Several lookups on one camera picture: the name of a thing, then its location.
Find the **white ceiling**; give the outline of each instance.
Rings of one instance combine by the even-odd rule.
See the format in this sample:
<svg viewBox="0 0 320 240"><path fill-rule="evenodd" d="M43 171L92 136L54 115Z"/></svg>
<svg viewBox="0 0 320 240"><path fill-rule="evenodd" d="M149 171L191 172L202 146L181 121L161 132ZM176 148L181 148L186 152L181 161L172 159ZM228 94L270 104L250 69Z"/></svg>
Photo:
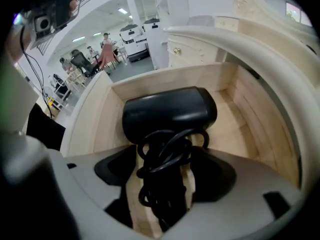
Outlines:
<svg viewBox="0 0 320 240"><path fill-rule="evenodd" d="M138 14L141 18L144 17L145 14L147 16L152 16L158 13L155 0L143 0L143 2L142 0L135 0ZM119 12L119 8L125 9L128 13L123 14ZM120 24L131 22L132 20L129 18L129 15L131 15L131 13L127 0L111 0L106 2L75 25L55 48L54 54L60 54L62 51L71 50L86 42L84 39L72 43L72 40L76 38L83 36L91 37L95 33L105 32Z"/></svg>

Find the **chair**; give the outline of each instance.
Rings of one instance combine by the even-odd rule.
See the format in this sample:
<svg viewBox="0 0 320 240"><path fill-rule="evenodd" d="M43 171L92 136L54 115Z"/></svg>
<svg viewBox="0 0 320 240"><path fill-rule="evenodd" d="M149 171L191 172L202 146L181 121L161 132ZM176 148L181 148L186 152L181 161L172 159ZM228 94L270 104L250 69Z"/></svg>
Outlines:
<svg viewBox="0 0 320 240"><path fill-rule="evenodd" d="M114 62L115 62L114 52L112 51L112 45L106 43L102 47L102 51L100 54L100 57L98 58L98 62L100 63L100 68L103 68L105 65L108 65L109 62L112 63L113 68L115 68Z"/></svg>
<svg viewBox="0 0 320 240"><path fill-rule="evenodd" d="M100 63L92 65L90 61L86 59L82 52L77 53L71 60L71 63L75 65L84 74L86 78L92 77L98 70Z"/></svg>

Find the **light wood panel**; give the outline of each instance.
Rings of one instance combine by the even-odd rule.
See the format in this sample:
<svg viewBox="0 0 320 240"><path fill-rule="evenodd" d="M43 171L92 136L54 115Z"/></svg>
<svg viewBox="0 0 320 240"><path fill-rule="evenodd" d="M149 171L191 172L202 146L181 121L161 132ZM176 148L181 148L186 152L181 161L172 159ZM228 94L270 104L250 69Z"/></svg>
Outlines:
<svg viewBox="0 0 320 240"><path fill-rule="evenodd" d="M70 142L66 149L66 157L90 154L94 151L95 136L104 106L102 101L111 89L111 85L108 85L107 74L100 74L96 77L97 81L82 102L74 126L69 133Z"/></svg>
<svg viewBox="0 0 320 240"><path fill-rule="evenodd" d="M210 92L210 95L216 104L217 119L206 130L210 137L209 148L257 159L259 153L255 139L236 104L225 90ZM201 135L195 135L191 139L194 145L199 146L204 141Z"/></svg>
<svg viewBox="0 0 320 240"><path fill-rule="evenodd" d="M94 138L94 152L110 150L129 144L122 127L122 114L125 103L110 88L102 104L103 108Z"/></svg>
<svg viewBox="0 0 320 240"><path fill-rule="evenodd" d="M190 86L215 92L228 87L236 69L232 63L159 69L115 83L112 88L123 101Z"/></svg>
<svg viewBox="0 0 320 240"><path fill-rule="evenodd" d="M297 156L288 128L263 87L239 67L227 92L253 133L260 160L298 186Z"/></svg>

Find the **gray floor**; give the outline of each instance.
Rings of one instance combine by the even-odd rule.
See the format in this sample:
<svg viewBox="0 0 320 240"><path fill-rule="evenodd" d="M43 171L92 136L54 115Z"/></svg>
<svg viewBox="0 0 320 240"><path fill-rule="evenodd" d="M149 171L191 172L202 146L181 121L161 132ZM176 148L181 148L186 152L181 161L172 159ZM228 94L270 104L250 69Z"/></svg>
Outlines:
<svg viewBox="0 0 320 240"><path fill-rule="evenodd" d="M121 56L119 56L119 58L121 61L120 63L115 63L115 70L112 66L110 67L111 69L106 69L106 71L110 73L110 78L114 83L154 70L151 57L143 58L134 62L129 62L128 59L123 61Z"/></svg>

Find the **wooden drawer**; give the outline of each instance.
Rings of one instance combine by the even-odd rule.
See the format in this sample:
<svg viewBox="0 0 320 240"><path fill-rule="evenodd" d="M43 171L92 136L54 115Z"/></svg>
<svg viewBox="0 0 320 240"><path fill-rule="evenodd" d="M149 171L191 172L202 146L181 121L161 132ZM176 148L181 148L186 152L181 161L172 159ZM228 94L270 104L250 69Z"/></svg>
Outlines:
<svg viewBox="0 0 320 240"><path fill-rule="evenodd" d="M218 48L190 37L170 35L168 39L169 67L206 65L216 62Z"/></svg>

